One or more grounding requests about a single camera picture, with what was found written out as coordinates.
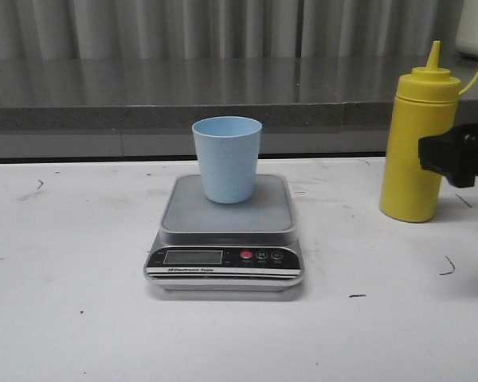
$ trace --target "corrugated metal panel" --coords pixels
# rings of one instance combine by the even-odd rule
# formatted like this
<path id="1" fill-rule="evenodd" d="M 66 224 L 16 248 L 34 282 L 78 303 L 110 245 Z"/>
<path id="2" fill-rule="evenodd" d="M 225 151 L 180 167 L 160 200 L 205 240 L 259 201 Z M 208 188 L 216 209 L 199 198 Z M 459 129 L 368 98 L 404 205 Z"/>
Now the corrugated metal panel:
<path id="1" fill-rule="evenodd" d="M 462 0 L 0 0 L 0 59 L 453 50 Z"/>

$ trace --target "stainless steel counter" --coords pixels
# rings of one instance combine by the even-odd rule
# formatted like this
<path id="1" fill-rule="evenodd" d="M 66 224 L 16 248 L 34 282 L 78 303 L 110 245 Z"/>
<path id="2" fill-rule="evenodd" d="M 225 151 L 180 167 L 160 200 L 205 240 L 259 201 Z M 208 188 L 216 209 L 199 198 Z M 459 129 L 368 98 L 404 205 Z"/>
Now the stainless steel counter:
<path id="1" fill-rule="evenodd" d="M 194 154 L 214 115 L 262 121 L 264 154 L 383 151 L 398 77 L 425 60 L 0 60 L 0 158 Z M 478 62 L 442 66 L 468 82 Z M 478 122 L 478 84 L 462 100 Z"/>

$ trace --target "table surface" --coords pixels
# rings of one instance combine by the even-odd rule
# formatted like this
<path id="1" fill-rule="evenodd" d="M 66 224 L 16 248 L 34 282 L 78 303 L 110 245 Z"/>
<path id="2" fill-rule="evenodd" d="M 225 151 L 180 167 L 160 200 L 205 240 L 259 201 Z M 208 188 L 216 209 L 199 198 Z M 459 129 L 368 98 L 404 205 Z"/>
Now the table surface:
<path id="1" fill-rule="evenodd" d="M 407 224 L 378 210 L 383 165 L 259 162 L 297 211 L 293 301 L 153 293 L 147 251 L 196 162 L 0 165 L 0 381 L 478 380 L 478 180 Z"/>

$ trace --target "scale display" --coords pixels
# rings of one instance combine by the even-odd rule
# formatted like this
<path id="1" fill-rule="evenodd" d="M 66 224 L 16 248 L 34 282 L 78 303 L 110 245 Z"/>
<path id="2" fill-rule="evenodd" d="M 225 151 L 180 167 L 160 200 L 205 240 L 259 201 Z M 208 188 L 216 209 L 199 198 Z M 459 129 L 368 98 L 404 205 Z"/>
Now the scale display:
<path id="1" fill-rule="evenodd" d="M 168 250 L 163 264 L 221 264 L 223 251 Z"/>

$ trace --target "plastic cup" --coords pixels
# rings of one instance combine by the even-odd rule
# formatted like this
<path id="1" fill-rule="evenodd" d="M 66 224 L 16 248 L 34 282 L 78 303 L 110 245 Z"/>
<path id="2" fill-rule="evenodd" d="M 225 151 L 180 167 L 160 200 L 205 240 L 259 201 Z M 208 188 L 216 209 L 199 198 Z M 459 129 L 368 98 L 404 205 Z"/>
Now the plastic cup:
<path id="1" fill-rule="evenodd" d="M 240 203 L 255 190 L 262 123 L 246 117 L 213 117 L 193 125 L 194 145 L 206 197 Z"/>

